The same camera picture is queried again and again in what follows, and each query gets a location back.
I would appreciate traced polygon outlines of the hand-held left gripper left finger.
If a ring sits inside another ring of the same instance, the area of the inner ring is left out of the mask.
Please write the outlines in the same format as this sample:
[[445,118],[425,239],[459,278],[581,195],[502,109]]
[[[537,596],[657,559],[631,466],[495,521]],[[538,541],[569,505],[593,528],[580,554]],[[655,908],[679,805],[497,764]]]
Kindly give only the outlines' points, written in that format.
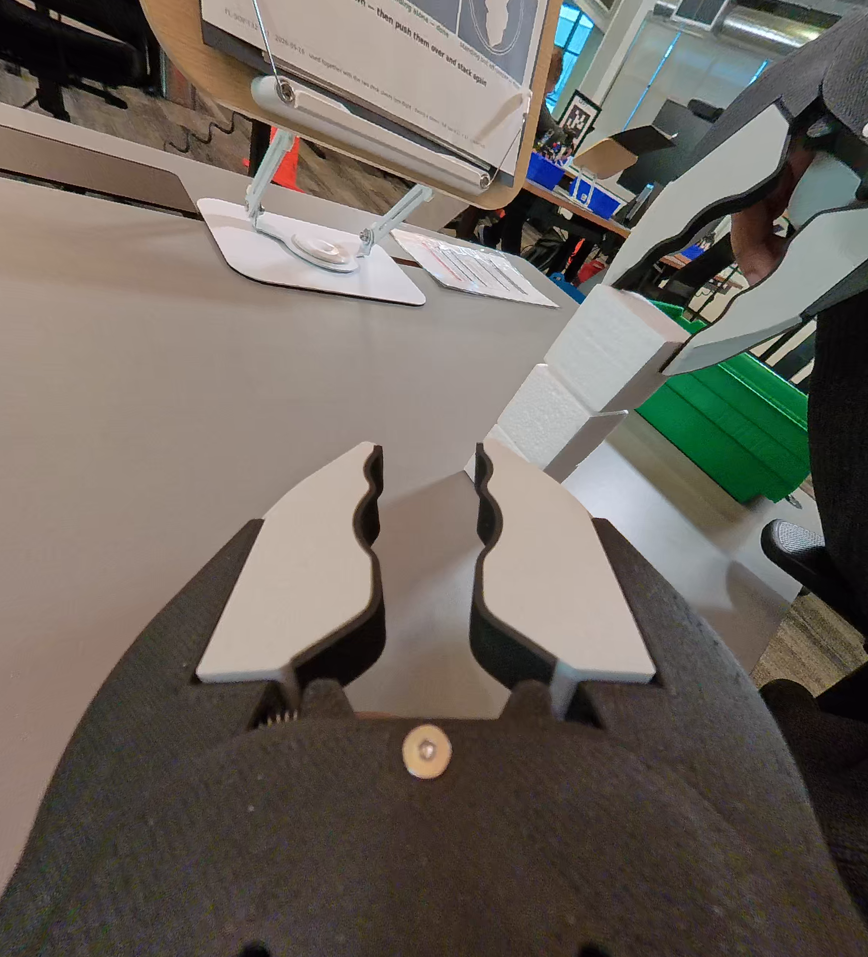
[[264,515],[196,669],[201,683],[275,682],[291,708],[318,679],[347,686],[380,658],[383,451],[363,441]]

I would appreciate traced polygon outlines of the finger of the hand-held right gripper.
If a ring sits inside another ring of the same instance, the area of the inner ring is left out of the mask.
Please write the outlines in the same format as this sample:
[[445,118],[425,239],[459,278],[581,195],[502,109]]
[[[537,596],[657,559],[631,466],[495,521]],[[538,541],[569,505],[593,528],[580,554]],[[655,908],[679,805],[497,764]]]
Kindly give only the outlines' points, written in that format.
[[785,165],[790,129],[789,116],[777,103],[740,122],[661,191],[619,248],[604,286],[635,288],[657,261],[689,246],[711,223],[763,198]]
[[693,335],[664,376],[716,365],[868,290],[868,177],[845,161],[815,154],[774,227],[785,240],[775,269]]

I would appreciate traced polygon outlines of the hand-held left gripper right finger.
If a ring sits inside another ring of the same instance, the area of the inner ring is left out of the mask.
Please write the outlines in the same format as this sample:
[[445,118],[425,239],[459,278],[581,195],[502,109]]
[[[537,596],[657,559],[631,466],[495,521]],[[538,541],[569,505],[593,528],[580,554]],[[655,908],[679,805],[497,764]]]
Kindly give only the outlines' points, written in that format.
[[587,681],[657,675],[595,522],[557,481],[499,441],[477,445],[477,557],[469,620],[476,662],[509,690],[544,685],[564,718]]

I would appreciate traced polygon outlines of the white foam cube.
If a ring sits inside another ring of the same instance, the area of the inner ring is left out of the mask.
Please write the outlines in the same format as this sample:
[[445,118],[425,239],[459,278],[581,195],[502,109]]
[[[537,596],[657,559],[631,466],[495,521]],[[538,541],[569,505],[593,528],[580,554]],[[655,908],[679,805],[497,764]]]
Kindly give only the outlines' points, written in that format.
[[536,365],[490,434],[525,461],[563,481],[627,414],[591,411],[547,365]]
[[642,296],[595,286],[544,362],[595,413],[639,409],[664,383],[662,369],[690,333]]

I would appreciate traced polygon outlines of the person's right hand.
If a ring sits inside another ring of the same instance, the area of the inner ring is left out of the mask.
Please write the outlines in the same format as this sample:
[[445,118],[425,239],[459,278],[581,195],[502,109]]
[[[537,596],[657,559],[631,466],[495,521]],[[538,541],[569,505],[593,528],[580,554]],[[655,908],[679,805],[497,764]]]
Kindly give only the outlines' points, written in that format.
[[775,184],[763,198],[730,217],[730,245],[734,261],[749,287],[763,281],[785,249],[785,240],[775,234],[775,221],[786,212],[792,194],[814,159],[814,152],[793,150]]

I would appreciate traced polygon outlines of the wooden table with bins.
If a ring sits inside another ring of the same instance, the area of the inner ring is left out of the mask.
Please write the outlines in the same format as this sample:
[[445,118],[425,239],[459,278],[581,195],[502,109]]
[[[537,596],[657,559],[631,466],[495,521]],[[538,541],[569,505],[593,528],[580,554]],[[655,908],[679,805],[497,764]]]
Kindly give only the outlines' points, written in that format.
[[571,213],[570,222],[577,228],[579,228],[579,223],[584,222],[591,229],[606,230],[610,233],[618,234],[622,239],[629,237],[632,232],[630,228],[619,224],[613,219],[607,219],[597,215],[595,212],[577,203],[563,191],[548,189],[530,179],[525,180],[523,189],[538,201],[545,202],[556,209],[569,211]]

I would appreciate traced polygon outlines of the green plastic bin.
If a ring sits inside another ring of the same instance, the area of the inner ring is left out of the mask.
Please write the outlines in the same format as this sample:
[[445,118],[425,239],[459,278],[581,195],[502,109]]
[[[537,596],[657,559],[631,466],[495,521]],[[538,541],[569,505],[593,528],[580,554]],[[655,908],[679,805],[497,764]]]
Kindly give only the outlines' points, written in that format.
[[667,378],[636,412],[739,503],[810,477],[808,397],[748,352]]

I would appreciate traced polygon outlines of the grey mesh office chair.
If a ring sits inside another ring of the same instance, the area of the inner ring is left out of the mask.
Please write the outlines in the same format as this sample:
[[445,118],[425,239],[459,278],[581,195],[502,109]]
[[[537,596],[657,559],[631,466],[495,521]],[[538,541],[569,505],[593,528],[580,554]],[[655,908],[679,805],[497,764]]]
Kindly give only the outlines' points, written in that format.
[[814,592],[831,574],[823,536],[787,520],[771,520],[760,534],[763,554],[799,583],[803,592]]

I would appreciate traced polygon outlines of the laminated sheet with lines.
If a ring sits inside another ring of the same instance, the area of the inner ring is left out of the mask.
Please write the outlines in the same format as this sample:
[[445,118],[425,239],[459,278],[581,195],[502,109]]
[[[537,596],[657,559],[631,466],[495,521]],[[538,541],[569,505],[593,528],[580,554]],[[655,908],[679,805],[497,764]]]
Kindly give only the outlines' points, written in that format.
[[445,289],[515,304],[559,307],[505,257],[490,250],[461,246],[404,229],[394,229],[391,236]]

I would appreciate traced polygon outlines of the printed instruction sheet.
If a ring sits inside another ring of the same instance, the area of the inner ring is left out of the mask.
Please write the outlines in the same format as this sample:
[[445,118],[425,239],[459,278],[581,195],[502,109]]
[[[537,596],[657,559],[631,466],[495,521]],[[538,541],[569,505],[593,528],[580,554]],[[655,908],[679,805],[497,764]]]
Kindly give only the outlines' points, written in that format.
[[512,183],[549,2],[201,2],[204,42],[294,89],[253,98],[422,178]]

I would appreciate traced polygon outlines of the orange plastic object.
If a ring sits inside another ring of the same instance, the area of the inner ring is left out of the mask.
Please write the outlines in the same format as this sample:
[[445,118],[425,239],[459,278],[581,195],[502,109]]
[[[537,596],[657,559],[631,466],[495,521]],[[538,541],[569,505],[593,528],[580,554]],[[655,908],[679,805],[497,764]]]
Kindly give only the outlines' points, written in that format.
[[297,179],[300,144],[301,139],[296,137],[292,146],[286,152],[280,161],[279,166],[274,171],[272,182],[273,185],[278,185],[295,192],[304,193],[305,190],[298,185]]

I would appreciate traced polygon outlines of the black office chair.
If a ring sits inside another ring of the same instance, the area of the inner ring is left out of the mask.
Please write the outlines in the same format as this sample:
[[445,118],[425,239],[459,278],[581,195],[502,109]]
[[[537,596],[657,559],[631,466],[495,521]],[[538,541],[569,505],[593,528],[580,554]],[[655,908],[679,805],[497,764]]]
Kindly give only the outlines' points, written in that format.
[[66,88],[125,110],[113,89],[158,91],[160,47],[138,1],[0,1],[0,60],[36,80],[32,99],[70,122]]

